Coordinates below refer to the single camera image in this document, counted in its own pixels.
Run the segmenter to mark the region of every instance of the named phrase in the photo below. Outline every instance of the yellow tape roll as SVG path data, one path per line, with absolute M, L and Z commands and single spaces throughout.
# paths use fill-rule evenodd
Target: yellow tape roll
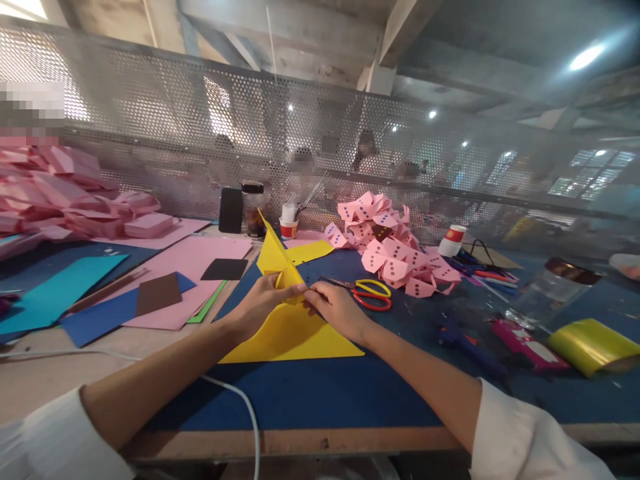
M 595 319 L 562 327 L 548 343 L 587 378 L 599 371 L 622 372 L 640 365 L 640 345 Z

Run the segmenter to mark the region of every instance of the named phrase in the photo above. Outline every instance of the perforated metal screen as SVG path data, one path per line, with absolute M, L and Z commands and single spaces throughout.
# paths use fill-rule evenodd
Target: perforated metal screen
M 638 234 L 628 213 L 598 204 L 637 167 L 636 152 L 595 139 L 10 17 L 0 17 L 0 80 L 64 82 L 66 144 L 176 215 L 216 218 L 220 189 L 254 179 L 275 220 L 282 202 L 322 181 L 302 227 L 322 228 L 337 202 L 370 189 L 410 206 L 414 232 L 430 243 L 452 222 L 468 225 L 470 239 L 528 248 L 545 244 L 536 235 L 583 241 L 576 232 L 598 221 L 623 225 L 627 242 Z M 602 248 L 594 237 L 585 253 L 594 245 Z

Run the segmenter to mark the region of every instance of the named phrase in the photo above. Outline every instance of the wooden table edge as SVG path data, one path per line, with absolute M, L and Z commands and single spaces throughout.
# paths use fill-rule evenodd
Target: wooden table edge
M 586 446 L 640 445 L 640 423 L 563 425 Z M 459 450 L 444 427 L 306 429 L 260 431 L 262 456 L 363 455 Z M 252 431 L 140 432 L 123 450 L 132 463 L 184 460 L 232 461 L 253 458 Z

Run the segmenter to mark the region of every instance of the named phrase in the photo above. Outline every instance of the white sleeve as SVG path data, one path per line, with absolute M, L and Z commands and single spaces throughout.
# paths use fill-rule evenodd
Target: white sleeve
M 89 420 L 79 389 L 0 426 L 3 480 L 132 480 L 135 474 Z
M 469 472 L 473 480 L 615 480 L 550 414 L 484 380 Z

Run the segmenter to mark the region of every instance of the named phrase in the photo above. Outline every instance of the person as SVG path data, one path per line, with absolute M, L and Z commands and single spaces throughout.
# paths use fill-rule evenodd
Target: person
M 164 350 L 80 387 L 0 429 L 0 478 L 122 479 L 117 454 L 172 398 L 252 337 L 280 302 L 304 295 L 340 334 L 387 362 L 472 454 L 473 479 L 612 479 L 550 414 L 508 397 L 370 320 L 349 293 L 318 282 L 278 290 L 260 278 L 224 318 Z

